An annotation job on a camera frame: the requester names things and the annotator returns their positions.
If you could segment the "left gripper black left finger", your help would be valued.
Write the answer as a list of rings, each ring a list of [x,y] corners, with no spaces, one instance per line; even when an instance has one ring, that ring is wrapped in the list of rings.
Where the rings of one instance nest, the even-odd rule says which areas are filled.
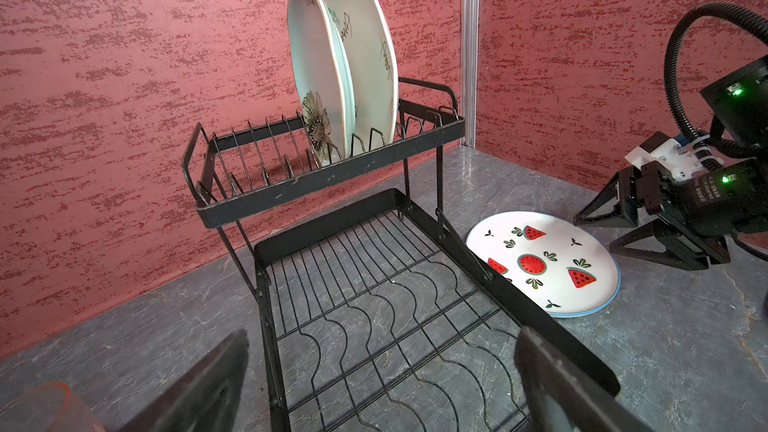
[[[243,329],[229,334],[122,429],[231,431],[249,360]]]

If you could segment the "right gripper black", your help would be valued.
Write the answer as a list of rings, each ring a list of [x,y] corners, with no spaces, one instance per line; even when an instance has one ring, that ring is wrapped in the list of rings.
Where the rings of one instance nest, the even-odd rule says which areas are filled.
[[[573,224],[632,228],[638,225],[638,208],[666,223],[656,219],[613,240],[612,254],[687,271],[728,264],[730,252],[720,236],[767,230],[767,163],[748,159],[682,182],[657,162],[629,166],[575,214]],[[673,225],[720,238],[694,238]],[[654,239],[663,250],[631,247],[645,239]]]

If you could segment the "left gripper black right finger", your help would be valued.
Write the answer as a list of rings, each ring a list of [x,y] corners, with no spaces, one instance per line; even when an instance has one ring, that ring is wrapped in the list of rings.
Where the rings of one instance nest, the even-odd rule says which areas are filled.
[[[531,431],[648,431],[650,427],[530,327],[515,347]]]

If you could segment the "white plate blue rim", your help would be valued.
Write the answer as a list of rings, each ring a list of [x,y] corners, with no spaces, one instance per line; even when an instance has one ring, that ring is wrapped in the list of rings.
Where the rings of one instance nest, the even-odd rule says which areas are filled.
[[[607,248],[551,215],[492,215],[470,230],[466,246],[553,317],[601,311],[620,290],[621,272]]]

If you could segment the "pink drinking glass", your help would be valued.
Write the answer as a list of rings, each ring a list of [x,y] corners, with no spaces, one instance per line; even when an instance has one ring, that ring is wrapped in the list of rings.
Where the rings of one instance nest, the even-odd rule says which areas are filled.
[[[101,431],[91,408],[66,384],[32,388],[1,409],[2,431]]]

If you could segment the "cream plate gold rim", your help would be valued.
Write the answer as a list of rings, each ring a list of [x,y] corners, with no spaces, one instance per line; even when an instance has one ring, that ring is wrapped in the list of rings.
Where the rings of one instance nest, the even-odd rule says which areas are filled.
[[[394,140],[398,112],[398,67],[391,33],[379,0],[325,0],[340,35],[354,105],[351,154]]]

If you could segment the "mint green plate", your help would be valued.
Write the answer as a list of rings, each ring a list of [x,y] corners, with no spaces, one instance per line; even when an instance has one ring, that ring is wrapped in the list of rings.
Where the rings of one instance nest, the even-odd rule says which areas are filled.
[[[305,130],[321,165],[348,158],[355,97],[347,54],[325,0],[289,0],[292,68]]]

